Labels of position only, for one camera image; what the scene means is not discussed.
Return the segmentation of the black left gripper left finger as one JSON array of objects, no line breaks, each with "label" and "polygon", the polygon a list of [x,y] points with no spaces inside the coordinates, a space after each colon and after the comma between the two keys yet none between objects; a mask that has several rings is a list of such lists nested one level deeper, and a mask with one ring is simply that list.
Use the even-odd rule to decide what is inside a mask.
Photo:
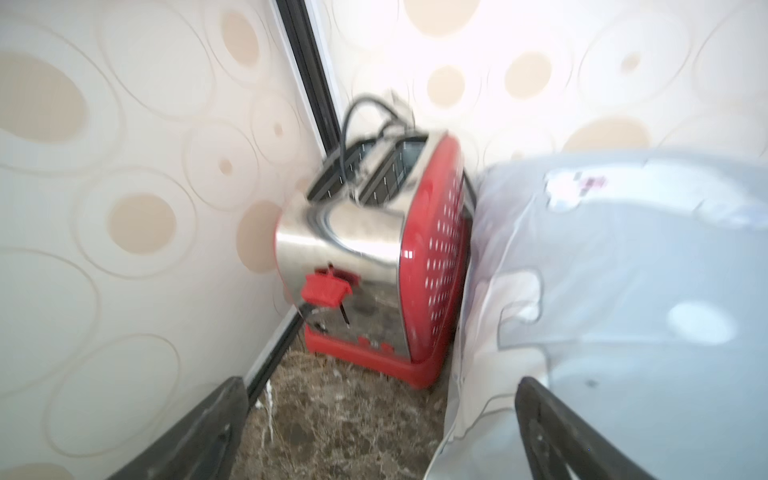
[{"label": "black left gripper left finger", "polygon": [[111,477],[228,480],[248,409],[249,398],[243,380],[230,377]]}]

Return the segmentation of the grey polar bear pillow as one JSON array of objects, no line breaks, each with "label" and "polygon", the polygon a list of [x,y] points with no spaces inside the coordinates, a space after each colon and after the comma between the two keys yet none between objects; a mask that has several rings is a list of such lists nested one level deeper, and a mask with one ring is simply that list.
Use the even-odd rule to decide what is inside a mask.
[{"label": "grey polar bear pillow", "polygon": [[767,475],[767,163],[690,151],[488,168],[430,479],[527,479],[532,377],[659,479]]}]

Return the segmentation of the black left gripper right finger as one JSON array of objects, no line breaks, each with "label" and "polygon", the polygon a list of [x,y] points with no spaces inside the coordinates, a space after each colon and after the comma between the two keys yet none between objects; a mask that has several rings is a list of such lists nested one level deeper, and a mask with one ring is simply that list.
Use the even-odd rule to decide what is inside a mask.
[{"label": "black left gripper right finger", "polygon": [[653,479],[535,378],[522,378],[514,406],[534,479]]}]

